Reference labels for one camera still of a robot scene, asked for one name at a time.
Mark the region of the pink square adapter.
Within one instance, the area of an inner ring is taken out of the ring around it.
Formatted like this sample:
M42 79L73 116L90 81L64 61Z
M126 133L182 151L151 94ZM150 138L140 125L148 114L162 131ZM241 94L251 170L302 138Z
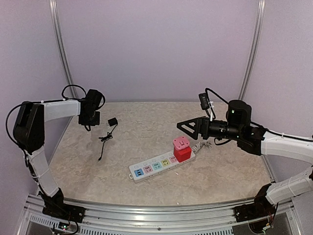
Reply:
M180 151L188 148L190 146L190 142L187 137L180 136L173 140L173 146L175 150Z

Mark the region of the black charger plug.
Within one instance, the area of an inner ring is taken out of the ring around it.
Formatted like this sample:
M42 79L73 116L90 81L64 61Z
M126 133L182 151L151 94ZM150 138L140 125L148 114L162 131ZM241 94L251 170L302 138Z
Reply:
M117 118L115 118L115 117L113 117L113 118L111 118L111 119L108 120L108 125L109 125L110 127L116 126L117 124L118 124L118 120L117 120Z

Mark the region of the red cube socket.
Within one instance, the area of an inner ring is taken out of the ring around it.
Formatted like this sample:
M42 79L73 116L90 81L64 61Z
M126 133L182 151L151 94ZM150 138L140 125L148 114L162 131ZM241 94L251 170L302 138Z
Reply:
M179 163L181 163L181 162L184 162L184 161L190 159L191 152L192 152L191 147L187 147L187 148L184 148L182 150L177 150L176 148L174 148L173 154L174 154L175 158L177 159L177 161Z

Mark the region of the white power strip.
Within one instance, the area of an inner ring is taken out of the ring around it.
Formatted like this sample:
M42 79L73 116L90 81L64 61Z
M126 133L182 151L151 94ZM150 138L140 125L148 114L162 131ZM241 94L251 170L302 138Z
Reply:
M173 170L183 164L192 162L195 158L195 153L191 151L190 158L180 163L174 156L174 151L171 150L161 155L130 165L129 178L135 183L139 183L161 175L166 171Z

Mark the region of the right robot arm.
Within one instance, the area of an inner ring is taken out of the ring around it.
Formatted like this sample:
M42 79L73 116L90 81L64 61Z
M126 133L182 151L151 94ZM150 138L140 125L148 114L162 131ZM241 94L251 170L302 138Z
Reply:
M245 102L232 100L228 103L225 121L198 117L179 122L177 128L195 140L198 137L204 140L209 137L231 140L249 154L281 156L312 164L311 138L275 133L261 125L253 124L251 111L251 106ZM250 206L250 213L254 217L261 217L269 210L269 205L275 205L312 189L313 168L309 167L284 181L263 186L255 197L256 202Z

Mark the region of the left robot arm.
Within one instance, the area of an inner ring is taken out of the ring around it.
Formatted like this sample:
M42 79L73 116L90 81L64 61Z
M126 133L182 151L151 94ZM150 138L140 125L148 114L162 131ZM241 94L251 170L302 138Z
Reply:
M87 131L100 123L100 109L105 96L90 89L81 99L69 98L48 101L25 101L18 106L19 112L13 128L16 145L24 153L26 167L42 194L53 197L59 187L53 179L45 156L45 123L51 120L78 117L78 123Z

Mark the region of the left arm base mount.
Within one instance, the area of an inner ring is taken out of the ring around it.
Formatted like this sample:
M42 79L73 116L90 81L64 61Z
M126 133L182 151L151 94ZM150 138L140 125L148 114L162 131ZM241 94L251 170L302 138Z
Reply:
M54 196L47 196L45 193L39 192L44 201L42 213L58 219L82 223L86 209L84 207L66 204L64 195L60 188Z

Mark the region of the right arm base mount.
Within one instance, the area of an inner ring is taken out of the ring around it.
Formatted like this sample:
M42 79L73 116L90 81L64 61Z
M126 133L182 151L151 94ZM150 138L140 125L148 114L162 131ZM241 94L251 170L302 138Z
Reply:
M233 209L236 222L253 220L275 213L275 206L266 199L267 190L270 186L271 184L262 186L252 203L236 206Z

